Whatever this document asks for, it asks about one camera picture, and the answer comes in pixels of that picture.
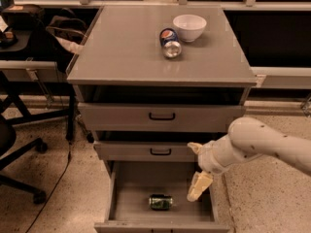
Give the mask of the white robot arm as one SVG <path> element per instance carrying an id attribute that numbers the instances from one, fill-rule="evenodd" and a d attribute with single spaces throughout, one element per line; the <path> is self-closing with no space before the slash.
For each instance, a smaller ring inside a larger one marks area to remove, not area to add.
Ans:
<path id="1" fill-rule="evenodd" d="M 204 145 L 189 142 L 197 155 L 201 172 L 195 172 L 187 199 L 196 201 L 212 184 L 214 176 L 227 172 L 231 165 L 273 156 L 300 172 L 311 174 L 311 141 L 289 136 L 252 118 L 240 117 L 228 127 L 227 134 Z"/>

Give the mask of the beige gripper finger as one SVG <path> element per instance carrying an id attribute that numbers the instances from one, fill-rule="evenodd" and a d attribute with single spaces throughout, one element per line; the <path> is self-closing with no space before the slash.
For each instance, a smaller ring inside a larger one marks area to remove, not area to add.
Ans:
<path id="1" fill-rule="evenodd" d="M 187 199 L 190 202 L 196 201 L 202 195 L 202 193 L 212 184 L 212 182 L 213 176 L 211 174 L 204 171 L 195 172 L 191 180 Z"/>
<path id="2" fill-rule="evenodd" d="M 202 145 L 199 143 L 189 142 L 188 147 L 196 154 L 199 155 L 201 153 Z"/>

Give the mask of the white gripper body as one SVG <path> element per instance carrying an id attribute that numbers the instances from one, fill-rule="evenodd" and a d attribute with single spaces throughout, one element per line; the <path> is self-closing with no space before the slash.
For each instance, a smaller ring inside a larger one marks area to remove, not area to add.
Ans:
<path id="1" fill-rule="evenodd" d="M 219 175 L 242 160 L 242 151 L 232 144 L 228 136 L 223 136 L 201 146 L 197 157 L 198 165 L 204 172 Z"/>

